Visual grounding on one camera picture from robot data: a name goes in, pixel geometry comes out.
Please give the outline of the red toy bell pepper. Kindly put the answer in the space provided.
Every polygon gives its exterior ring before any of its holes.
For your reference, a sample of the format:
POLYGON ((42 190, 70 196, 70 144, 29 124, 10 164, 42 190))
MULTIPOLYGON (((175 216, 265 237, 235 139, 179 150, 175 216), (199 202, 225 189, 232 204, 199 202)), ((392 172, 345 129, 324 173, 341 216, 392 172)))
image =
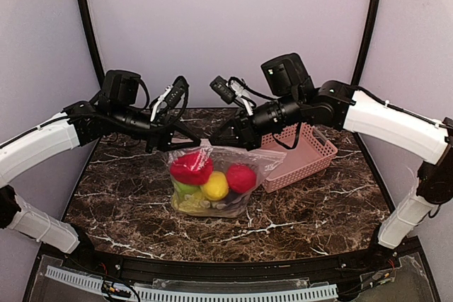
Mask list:
POLYGON ((187 185, 204 185, 214 170, 212 159, 201 151, 185 154, 172 162, 171 176, 187 185))

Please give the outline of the clear zip top bag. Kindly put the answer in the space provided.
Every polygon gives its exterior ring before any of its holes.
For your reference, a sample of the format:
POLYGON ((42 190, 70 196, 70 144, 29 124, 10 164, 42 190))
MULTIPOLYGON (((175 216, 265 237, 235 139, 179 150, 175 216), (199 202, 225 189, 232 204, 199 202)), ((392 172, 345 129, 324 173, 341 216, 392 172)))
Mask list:
POLYGON ((169 151, 171 205, 189 216, 235 218, 286 156, 281 151, 213 146, 206 139, 199 146, 169 151))

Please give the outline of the yellow toy lemon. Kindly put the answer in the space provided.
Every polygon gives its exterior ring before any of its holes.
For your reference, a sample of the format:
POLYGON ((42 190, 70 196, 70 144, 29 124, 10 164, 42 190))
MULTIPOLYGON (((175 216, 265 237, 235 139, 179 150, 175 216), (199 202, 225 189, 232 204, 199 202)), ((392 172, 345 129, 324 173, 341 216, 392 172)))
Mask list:
POLYGON ((204 196, 211 201, 219 201, 229 193, 229 184, 226 175, 221 171, 213 171, 208 181, 201 185, 204 196))

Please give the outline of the green toy chayote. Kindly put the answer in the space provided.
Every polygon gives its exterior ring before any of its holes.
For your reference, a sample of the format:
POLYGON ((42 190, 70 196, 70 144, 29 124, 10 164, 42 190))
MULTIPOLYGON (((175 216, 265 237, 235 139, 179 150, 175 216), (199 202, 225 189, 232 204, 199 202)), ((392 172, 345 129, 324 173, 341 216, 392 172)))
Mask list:
POLYGON ((180 195, 193 194, 200 189, 198 185, 189 185, 182 182, 178 182, 177 180, 173 181, 173 186, 176 192, 180 195))

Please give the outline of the yellow toy napa cabbage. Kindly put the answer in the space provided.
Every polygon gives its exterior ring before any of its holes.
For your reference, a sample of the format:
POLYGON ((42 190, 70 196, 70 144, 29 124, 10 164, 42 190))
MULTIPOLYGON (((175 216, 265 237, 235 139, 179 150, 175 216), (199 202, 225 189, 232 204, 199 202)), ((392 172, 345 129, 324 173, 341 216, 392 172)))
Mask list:
POLYGON ((186 214, 201 213, 211 208, 211 202, 201 191, 185 194, 182 197, 175 193, 171 198, 171 204, 176 211, 186 214))

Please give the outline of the pink perforated plastic basket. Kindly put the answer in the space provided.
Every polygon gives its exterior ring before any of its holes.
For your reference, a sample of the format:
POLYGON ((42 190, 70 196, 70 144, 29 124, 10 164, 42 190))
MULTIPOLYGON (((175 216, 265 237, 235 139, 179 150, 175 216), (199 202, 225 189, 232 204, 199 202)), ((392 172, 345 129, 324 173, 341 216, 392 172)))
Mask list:
POLYGON ((284 151, 278 142, 291 146, 296 137, 299 138, 296 148, 288 150, 283 163, 263 181, 266 192, 274 192, 326 169, 338 152, 327 137, 307 124, 285 127, 276 137, 271 134, 263 136, 261 148, 284 151))

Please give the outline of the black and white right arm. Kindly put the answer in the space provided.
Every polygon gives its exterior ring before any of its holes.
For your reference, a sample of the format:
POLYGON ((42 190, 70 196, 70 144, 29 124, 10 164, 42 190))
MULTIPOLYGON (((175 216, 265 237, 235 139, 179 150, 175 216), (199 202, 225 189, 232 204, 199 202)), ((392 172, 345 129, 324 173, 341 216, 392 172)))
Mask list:
POLYGON ((254 109, 240 108, 209 138, 213 146, 248 151, 262 138, 304 123, 365 134, 422 159, 418 185, 377 230, 378 248, 397 248, 435 207, 452 199, 452 120, 433 120, 339 81, 314 86, 301 57, 293 52, 261 65, 272 96, 254 109))

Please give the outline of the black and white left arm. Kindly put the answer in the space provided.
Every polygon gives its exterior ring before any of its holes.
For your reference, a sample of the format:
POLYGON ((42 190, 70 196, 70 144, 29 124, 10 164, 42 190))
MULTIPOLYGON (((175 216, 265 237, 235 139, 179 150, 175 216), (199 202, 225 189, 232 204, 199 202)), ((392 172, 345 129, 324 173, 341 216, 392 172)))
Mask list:
POLYGON ((1 144, 1 227, 17 231, 65 254, 83 250, 91 242, 83 231, 58 221, 19 196, 11 181, 25 171, 65 151, 90 144, 112 133, 145 141, 145 150, 173 151, 199 146, 200 138, 171 111, 188 104, 189 84, 177 76, 157 99, 135 107, 146 85, 139 74, 124 70, 106 73, 101 89, 89 101, 65 107, 49 120, 1 144))

